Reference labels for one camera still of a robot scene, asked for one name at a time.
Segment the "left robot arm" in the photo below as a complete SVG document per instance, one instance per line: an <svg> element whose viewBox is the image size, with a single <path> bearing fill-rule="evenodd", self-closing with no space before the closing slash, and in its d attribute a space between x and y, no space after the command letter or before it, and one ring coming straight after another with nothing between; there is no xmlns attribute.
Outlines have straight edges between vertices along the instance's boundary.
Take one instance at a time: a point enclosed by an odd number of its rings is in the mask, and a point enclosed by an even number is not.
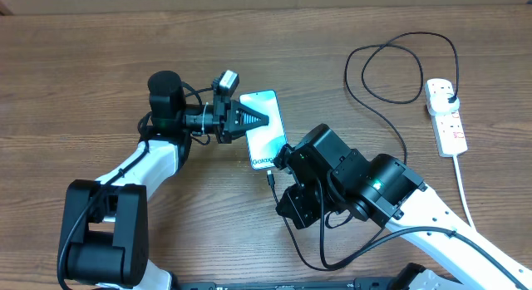
<svg viewBox="0 0 532 290"><path fill-rule="evenodd" d="M57 255L57 280L99 289L177 289L170 271L149 259L147 205L178 173L200 136L229 144L269 123L268 116L232 95L239 75L224 71L209 87L211 102L189 104L199 91L173 71L153 74L147 86L150 111L140 119L135 152L96 180L76 179L67 188Z"/></svg>

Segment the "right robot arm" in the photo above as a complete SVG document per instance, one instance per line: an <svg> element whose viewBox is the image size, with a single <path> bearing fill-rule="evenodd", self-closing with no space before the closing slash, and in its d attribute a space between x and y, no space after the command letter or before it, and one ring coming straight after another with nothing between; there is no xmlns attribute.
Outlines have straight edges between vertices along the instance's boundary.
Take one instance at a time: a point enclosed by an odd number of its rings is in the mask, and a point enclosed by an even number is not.
<svg viewBox="0 0 532 290"><path fill-rule="evenodd" d="M330 212L347 211L390 232L337 263L324 262L324 271L345 268L375 247L402 237L470 289L531 287L528 268L476 232L419 174L391 155L367 160L321 124L296 146L283 145L273 163L294 178L276 211L291 219L296 229L323 224Z"/></svg>

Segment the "blue Galaxy smartphone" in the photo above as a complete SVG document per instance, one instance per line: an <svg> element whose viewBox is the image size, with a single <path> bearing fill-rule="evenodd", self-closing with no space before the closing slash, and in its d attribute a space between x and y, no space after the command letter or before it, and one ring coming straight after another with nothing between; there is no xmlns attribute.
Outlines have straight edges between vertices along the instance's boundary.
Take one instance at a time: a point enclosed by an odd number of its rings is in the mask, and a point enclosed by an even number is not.
<svg viewBox="0 0 532 290"><path fill-rule="evenodd" d="M246 93L239 100L244 106L268 117L267 125L246 132L251 167L254 170L274 167L273 159L287 143L276 92L266 90Z"/></svg>

